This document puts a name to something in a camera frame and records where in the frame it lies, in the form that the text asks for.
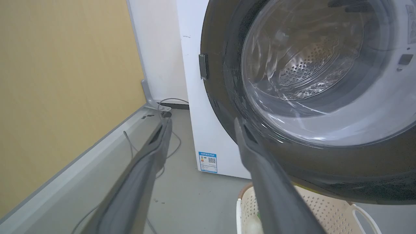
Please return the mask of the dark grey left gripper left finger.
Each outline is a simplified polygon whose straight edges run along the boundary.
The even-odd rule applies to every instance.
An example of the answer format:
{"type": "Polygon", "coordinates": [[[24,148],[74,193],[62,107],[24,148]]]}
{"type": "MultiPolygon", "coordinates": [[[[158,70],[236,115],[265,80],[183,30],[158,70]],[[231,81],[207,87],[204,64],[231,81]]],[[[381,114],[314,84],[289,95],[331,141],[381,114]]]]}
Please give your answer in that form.
{"type": "Polygon", "coordinates": [[[143,234],[156,175],[166,162],[171,135],[172,120],[163,118],[81,234],[143,234]]]}

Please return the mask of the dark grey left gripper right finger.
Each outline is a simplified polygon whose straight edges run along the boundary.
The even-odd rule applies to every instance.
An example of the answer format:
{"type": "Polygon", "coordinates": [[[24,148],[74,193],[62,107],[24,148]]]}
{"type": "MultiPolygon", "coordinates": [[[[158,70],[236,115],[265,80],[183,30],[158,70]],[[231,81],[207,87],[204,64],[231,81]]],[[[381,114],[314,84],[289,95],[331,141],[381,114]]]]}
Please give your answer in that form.
{"type": "Polygon", "coordinates": [[[327,234],[247,121],[236,118],[234,128],[242,164],[251,174],[263,233],[327,234]]]}

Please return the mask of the cream perforated laundry basket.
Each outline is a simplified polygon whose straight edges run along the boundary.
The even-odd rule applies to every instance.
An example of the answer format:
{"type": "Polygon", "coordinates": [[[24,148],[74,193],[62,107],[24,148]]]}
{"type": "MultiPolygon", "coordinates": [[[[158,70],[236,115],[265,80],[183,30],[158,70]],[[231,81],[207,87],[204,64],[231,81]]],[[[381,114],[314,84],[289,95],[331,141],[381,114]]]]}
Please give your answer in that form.
{"type": "MultiPolygon", "coordinates": [[[[356,204],[330,198],[298,185],[294,187],[327,234],[366,234],[358,214],[367,221],[373,234],[382,234],[374,219],[356,204]]],[[[264,234],[252,183],[246,185],[238,194],[236,226],[237,234],[264,234]]]]}

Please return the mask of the blue energy label sticker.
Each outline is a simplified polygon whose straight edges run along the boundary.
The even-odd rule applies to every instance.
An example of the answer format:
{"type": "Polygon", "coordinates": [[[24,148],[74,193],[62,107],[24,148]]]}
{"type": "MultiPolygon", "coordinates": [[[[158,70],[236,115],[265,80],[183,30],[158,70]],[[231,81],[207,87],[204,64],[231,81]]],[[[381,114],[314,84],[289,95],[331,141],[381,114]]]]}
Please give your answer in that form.
{"type": "Polygon", "coordinates": [[[213,153],[199,152],[200,170],[217,174],[217,155],[213,153]]]}

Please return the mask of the grey metal baseboard rail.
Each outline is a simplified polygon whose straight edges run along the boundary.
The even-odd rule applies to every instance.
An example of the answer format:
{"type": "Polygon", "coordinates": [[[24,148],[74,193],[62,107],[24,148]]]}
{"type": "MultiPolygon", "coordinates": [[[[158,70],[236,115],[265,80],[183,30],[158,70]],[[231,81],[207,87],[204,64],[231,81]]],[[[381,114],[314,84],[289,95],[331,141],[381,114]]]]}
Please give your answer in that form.
{"type": "Polygon", "coordinates": [[[0,234],[76,234],[131,160],[138,128],[158,121],[157,102],[146,79],[145,105],[71,161],[0,219],[0,234]]]}

